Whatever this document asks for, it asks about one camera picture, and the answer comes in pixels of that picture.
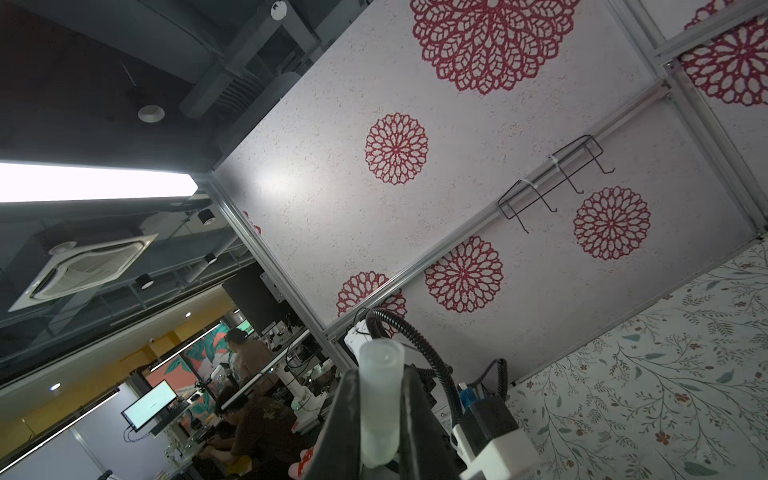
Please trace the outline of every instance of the seated person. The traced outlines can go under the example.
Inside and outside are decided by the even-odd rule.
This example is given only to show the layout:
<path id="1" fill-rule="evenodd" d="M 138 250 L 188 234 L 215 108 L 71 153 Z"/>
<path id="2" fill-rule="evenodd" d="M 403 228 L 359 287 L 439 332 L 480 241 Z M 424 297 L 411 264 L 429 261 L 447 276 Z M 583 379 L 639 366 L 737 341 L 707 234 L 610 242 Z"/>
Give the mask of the seated person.
<path id="1" fill-rule="evenodd" d="M 230 350 L 235 352 L 232 370 L 242 386 L 251 376 L 256 375 L 272 359 L 272 350 L 261 340 L 248 340 L 248 335 L 241 329 L 232 329 L 224 336 Z M 267 373 L 253 388 L 252 396 L 264 395 L 278 381 L 274 373 Z"/>
<path id="2" fill-rule="evenodd" d="M 222 440 L 214 436 L 200 457 L 232 465 L 242 455 L 255 456 L 259 452 L 260 466 L 254 478 L 289 478 L 288 468 L 303 449 L 301 437 L 291 432 L 296 422 L 293 410 L 271 397 L 240 396 L 222 412 L 221 406 L 236 392 L 233 386 L 225 387 L 216 405 L 217 414 L 237 426 L 234 438 Z"/>

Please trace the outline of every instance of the brown shirt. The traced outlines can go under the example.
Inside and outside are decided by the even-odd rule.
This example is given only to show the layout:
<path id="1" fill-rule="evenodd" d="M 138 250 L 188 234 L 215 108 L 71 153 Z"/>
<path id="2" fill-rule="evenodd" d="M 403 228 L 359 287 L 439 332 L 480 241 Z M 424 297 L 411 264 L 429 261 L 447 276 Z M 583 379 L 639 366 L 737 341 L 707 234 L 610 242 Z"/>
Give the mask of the brown shirt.
<path id="1" fill-rule="evenodd" d="M 237 424 L 232 455 L 266 454 L 281 462 L 300 460 L 301 438 L 290 430 L 296 422 L 293 410 L 271 397 L 256 397 L 244 407 L 245 417 Z"/>
<path id="2" fill-rule="evenodd" d="M 237 353 L 234 360 L 235 372 L 240 380 L 240 385 L 253 375 L 256 375 L 272 359 L 272 350 L 258 339 L 247 340 Z M 274 373 L 267 373 L 253 388 L 252 395 L 262 396 L 272 385 L 277 383 L 278 377 Z"/>

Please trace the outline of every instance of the black hair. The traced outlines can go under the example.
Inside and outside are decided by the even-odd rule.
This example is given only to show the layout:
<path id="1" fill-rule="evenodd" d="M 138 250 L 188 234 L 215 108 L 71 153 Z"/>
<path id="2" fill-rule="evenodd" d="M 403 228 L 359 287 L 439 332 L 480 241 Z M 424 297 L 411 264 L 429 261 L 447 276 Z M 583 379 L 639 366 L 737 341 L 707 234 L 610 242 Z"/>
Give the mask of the black hair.
<path id="1" fill-rule="evenodd" d="M 248 335 L 241 329 L 232 329 L 224 336 L 225 342 L 232 342 L 237 345 L 243 345 L 247 339 Z"/>
<path id="2" fill-rule="evenodd" d="M 241 395 L 235 399 L 234 402 L 230 404 L 230 406 L 227 407 L 227 410 L 221 408 L 221 406 L 229 401 L 232 397 L 234 397 L 235 393 L 237 393 L 237 387 L 228 385 L 225 386 L 221 393 L 219 393 L 218 398 L 216 398 L 216 414 L 221 415 L 225 412 L 236 412 L 237 410 L 242 409 L 247 403 L 248 403 L 248 397 L 245 395 Z"/>

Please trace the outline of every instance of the air conditioner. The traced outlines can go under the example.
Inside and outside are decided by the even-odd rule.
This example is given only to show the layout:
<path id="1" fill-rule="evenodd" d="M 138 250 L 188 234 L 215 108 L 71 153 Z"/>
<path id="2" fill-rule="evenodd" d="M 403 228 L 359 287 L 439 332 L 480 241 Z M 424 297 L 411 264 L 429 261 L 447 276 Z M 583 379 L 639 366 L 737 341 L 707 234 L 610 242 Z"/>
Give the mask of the air conditioner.
<path id="1" fill-rule="evenodd" d="M 117 279 L 156 236 L 96 243 L 56 253 L 8 311 L 39 305 Z"/>

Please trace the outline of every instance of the linear light fixture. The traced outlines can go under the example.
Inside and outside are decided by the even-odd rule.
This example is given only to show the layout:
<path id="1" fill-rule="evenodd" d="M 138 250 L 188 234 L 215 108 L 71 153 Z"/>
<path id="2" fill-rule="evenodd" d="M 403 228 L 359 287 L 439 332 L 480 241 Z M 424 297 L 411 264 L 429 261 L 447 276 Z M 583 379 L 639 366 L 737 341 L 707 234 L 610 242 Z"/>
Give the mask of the linear light fixture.
<path id="1" fill-rule="evenodd" d="M 0 163 L 0 203 L 190 197 L 187 174 L 155 170 Z"/>
<path id="2" fill-rule="evenodd" d="M 2 469 L 2 470 L 0 470 L 0 475 L 2 475 L 2 474 L 3 474 L 3 472 L 5 472 L 5 471 L 6 471 L 6 470 L 8 470 L 9 468 L 11 468 L 13 465 L 16 465 L 16 464 L 17 464 L 17 463 L 19 463 L 21 460 L 24 460 L 25 458 L 29 457 L 31 454 L 35 453 L 37 450 L 39 450 L 40 448 L 42 448 L 42 446 L 43 446 L 43 445 L 45 445 L 46 443 L 48 443 L 48 442 L 50 442 L 51 440 L 55 439 L 55 438 L 56 438 L 56 437 L 57 437 L 57 436 L 58 436 L 60 433 L 62 433 L 62 432 L 64 432 L 64 431 L 66 431 L 66 429 L 68 429 L 69 427 L 73 426 L 75 423 L 77 423 L 77 422 L 80 422 L 80 421 L 81 421 L 82 419 L 84 419 L 86 416 L 90 415 L 90 414 L 91 414 L 91 412 L 93 412 L 95 409 L 97 409 L 97 408 L 99 408 L 100 406 L 104 405 L 106 402 L 109 402 L 110 400 L 112 400 L 112 399 L 113 399 L 113 398 L 114 398 L 114 397 L 115 397 L 115 396 L 116 396 L 118 393 L 120 393 L 120 391 L 119 391 L 119 390 L 118 390 L 117 392 L 113 393 L 112 395 L 108 396 L 108 397 L 107 397 L 107 398 L 106 398 L 104 401 L 100 402 L 100 403 L 99 403 L 98 405 L 96 405 L 94 408 L 92 408 L 92 409 L 88 410 L 86 413 L 84 413 L 84 414 L 80 415 L 80 416 L 79 416 L 79 417 L 77 417 L 76 419 L 74 419 L 74 420 L 72 420 L 71 422 L 69 422 L 69 424 L 68 424 L 67 426 L 65 426 L 64 428 L 60 429 L 60 430 L 59 430 L 58 432 L 56 432 L 55 434 L 53 434 L 53 435 L 49 436 L 48 438 L 46 438 L 45 440 L 43 440 L 43 441 L 42 441 L 42 442 L 40 442 L 39 444 L 35 445 L 35 447 L 34 447 L 33 449 L 30 449 L 30 450 L 29 450 L 28 452 L 26 452 L 24 455 L 20 456 L 19 458 L 17 458 L 17 459 L 16 459 L 16 460 L 14 460 L 13 462 L 11 462 L 11 463 L 7 464 L 5 467 L 3 467 L 3 469 Z"/>
<path id="3" fill-rule="evenodd" d="M 203 338 L 203 337 L 204 337 L 204 336 L 206 336 L 207 334 L 209 334 L 209 333 L 213 332 L 215 329 L 217 329 L 217 328 L 219 327 L 219 325 L 221 325 L 221 323 L 217 323 L 216 325 L 214 325 L 213 327 L 211 327 L 211 329 L 210 329 L 210 330 L 208 330 L 207 332 L 205 332 L 203 335 L 200 335 L 200 336 L 198 336 L 196 339 L 192 340 L 192 342 L 191 342 L 191 343 L 188 343 L 187 345 L 185 345 L 185 346 L 181 347 L 181 348 L 180 348 L 178 351 L 176 351 L 176 353 L 174 353 L 173 355 L 169 356 L 168 358 L 166 358 L 166 359 L 165 359 L 165 360 L 163 360 L 162 362 L 158 363 L 156 366 L 153 366 L 151 369 L 149 369 L 149 371 L 150 371 L 150 372 L 154 372 L 155 370 L 159 369 L 160 367 L 162 367 L 162 365 L 163 365 L 163 364 L 165 364 L 165 363 L 166 363 L 168 360 L 170 360 L 170 359 L 174 358 L 176 355 L 178 355 L 179 353 L 181 353 L 181 352 L 182 352 L 184 349 L 186 349 L 187 347 L 190 347 L 190 346 L 192 346 L 192 345 L 193 345 L 193 344 L 194 344 L 196 341 L 198 341 L 199 339 Z"/>

